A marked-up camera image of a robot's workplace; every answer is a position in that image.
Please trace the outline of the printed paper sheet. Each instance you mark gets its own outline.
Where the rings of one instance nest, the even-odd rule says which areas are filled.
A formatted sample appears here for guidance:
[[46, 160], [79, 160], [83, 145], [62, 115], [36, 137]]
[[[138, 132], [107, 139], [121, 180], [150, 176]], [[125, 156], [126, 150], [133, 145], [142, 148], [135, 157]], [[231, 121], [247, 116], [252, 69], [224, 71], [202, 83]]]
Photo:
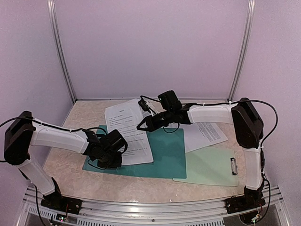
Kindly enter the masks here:
[[128, 144], [122, 154], [123, 166], [154, 162], [146, 132], [136, 128], [143, 119], [138, 99], [108, 107], [104, 115], [108, 132], [118, 130]]

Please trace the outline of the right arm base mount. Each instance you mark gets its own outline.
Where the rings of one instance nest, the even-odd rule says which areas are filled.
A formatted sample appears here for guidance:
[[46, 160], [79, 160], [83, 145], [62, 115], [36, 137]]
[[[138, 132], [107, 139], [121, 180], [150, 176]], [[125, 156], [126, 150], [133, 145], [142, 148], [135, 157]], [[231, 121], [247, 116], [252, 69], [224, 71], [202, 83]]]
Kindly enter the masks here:
[[232, 196], [225, 199], [225, 207], [228, 214], [246, 211], [254, 208], [264, 206], [266, 204], [263, 193], [263, 187], [257, 190], [252, 190], [244, 187], [244, 194], [239, 196]]

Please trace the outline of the printed paper stack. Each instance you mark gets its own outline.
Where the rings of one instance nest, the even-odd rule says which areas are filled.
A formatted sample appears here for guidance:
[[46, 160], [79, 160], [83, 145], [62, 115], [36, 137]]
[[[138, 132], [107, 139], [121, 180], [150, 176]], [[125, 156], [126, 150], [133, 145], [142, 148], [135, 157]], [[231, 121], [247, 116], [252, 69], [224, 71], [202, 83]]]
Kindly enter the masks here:
[[181, 125], [180, 128], [184, 132], [186, 153], [228, 140], [216, 123], [199, 122]]

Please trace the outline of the dark green folder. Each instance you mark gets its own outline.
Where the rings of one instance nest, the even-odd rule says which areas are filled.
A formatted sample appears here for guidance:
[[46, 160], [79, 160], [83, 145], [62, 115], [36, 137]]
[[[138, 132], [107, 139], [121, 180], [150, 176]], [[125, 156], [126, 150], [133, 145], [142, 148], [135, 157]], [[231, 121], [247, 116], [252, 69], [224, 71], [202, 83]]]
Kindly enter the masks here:
[[186, 156], [183, 129], [158, 129], [147, 134], [154, 162], [127, 165], [117, 169], [100, 169], [97, 161], [87, 157], [82, 169], [85, 171], [143, 178], [185, 179]]

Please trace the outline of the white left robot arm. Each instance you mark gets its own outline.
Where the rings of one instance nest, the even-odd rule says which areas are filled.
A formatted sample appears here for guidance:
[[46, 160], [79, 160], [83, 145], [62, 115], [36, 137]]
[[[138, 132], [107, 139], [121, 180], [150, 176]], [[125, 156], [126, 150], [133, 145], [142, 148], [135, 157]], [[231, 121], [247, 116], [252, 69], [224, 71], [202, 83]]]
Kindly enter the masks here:
[[31, 146], [46, 146], [73, 151], [90, 160], [98, 160], [104, 169], [118, 168], [128, 144], [116, 129], [96, 134], [95, 127], [67, 129], [39, 121], [29, 111], [1, 124], [11, 125], [5, 132], [4, 161], [16, 166], [44, 195], [55, 209], [62, 209], [66, 199], [61, 195], [56, 181], [47, 175], [29, 154]]

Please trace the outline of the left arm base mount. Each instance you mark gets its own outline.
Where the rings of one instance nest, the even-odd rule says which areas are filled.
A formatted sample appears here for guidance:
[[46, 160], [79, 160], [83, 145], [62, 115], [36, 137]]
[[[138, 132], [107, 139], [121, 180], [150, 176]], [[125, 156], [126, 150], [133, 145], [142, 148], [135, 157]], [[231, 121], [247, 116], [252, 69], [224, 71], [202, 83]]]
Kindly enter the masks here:
[[63, 196], [60, 191], [55, 190], [49, 195], [43, 195], [41, 206], [60, 212], [78, 215], [82, 202], [81, 199]]

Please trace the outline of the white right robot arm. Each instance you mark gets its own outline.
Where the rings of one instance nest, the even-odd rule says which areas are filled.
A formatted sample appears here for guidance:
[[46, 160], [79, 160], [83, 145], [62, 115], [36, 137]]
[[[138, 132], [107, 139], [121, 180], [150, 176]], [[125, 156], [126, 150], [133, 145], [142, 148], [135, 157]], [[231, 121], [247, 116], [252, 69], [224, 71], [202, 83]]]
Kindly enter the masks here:
[[245, 209], [252, 208], [263, 189], [263, 169], [265, 165], [262, 150], [263, 120], [248, 98], [237, 102], [198, 104], [182, 103], [175, 92], [166, 91], [158, 96], [163, 111], [147, 116], [137, 125], [140, 131], [153, 132], [172, 123], [191, 125], [193, 123], [225, 123], [233, 125], [236, 141], [242, 147], [246, 163], [245, 195], [240, 204]]

